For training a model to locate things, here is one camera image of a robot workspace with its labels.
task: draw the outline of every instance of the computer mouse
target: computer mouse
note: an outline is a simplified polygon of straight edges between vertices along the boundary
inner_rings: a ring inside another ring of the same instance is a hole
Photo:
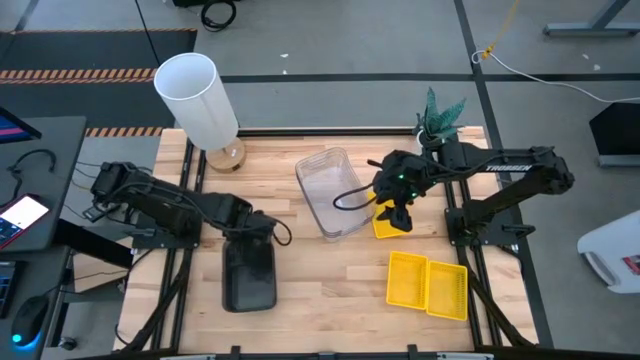
[[[13,319],[11,342],[18,346],[30,344],[42,329],[42,322],[48,308],[49,299],[46,295],[27,299]]]

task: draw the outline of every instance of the wooden tabletop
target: wooden tabletop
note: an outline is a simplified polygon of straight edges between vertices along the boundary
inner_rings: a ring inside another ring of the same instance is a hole
[[[460,130],[460,140],[479,147],[487,143],[481,127]],[[403,352],[407,344],[420,351],[472,350],[468,322],[447,320],[386,304],[387,265],[391,251],[426,255],[431,260],[457,263],[444,221],[442,185],[412,206],[410,235],[376,239],[371,226],[339,243],[328,243],[311,214],[295,176],[295,164],[329,148],[349,155],[360,181],[369,183],[380,161],[393,149],[415,150],[408,136],[248,138],[246,164],[233,174],[207,169],[203,192],[229,192],[250,201],[254,209],[284,221],[293,231],[288,247],[275,246],[278,304],[274,309],[234,314],[221,305],[220,232],[205,225],[202,243],[194,253],[185,308],[180,353],[229,353],[240,345],[243,353]],[[154,176],[178,183],[186,136],[182,130],[162,133]],[[199,152],[195,152],[193,188]],[[493,174],[469,179],[472,197],[498,190]],[[457,203],[461,204],[459,192]],[[493,296],[511,322],[530,341],[537,341],[518,261],[494,247],[484,248]],[[120,334],[130,340],[155,307],[165,251],[156,250],[130,276]],[[478,301],[484,338],[489,339],[484,309]],[[165,321],[163,345],[168,345],[173,309]],[[122,347],[116,340],[115,348]]]

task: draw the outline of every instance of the monitor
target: monitor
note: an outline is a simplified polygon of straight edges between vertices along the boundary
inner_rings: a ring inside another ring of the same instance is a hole
[[[42,134],[0,107],[0,144],[40,139]]]

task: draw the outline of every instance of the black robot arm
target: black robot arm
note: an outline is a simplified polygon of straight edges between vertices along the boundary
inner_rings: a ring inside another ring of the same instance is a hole
[[[524,177],[485,200],[472,200],[463,206],[461,227],[473,231],[490,222],[495,214],[536,194],[562,194],[573,185],[574,177],[553,148],[480,149],[469,143],[447,142],[437,148],[424,149],[422,155],[395,150],[382,163],[370,186],[375,202],[393,200],[378,220],[389,220],[395,228],[413,228],[407,205],[438,183],[467,179],[480,172],[520,172]]]
[[[96,203],[126,203],[180,237],[191,231],[193,217],[222,230],[227,240],[269,240],[277,221],[232,194],[200,194],[158,180],[131,163],[104,163],[91,193]]]

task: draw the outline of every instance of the yellow basket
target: yellow basket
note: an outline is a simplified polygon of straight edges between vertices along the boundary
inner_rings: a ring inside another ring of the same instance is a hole
[[[392,251],[389,259],[387,304],[426,309],[428,264],[426,256]]]
[[[467,320],[467,268],[426,256],[392,251],[387,304],[426,310],[427,314]]]
[[[467,321],[467,268],[429,262],[427,314]]]
[[[369,192],[367,193],[367,196],[369,197],[369,200],[371,200],[376,196],[376,194],[373,192]],[[393,200],[388,200],[384,204],[376,205],[376,212],[373,215],[373,219],[371,219],[371,223],[373,224],[373,231],[375,232],[376,237],[378,239],[386,239],[408,234],[408,232],[406,231],[402,231],[391,226],[391,222],[389,220],[376,220],[378,216],[384,212],[387,206],[391,208],[394,207],[395,204],[393,203]]]

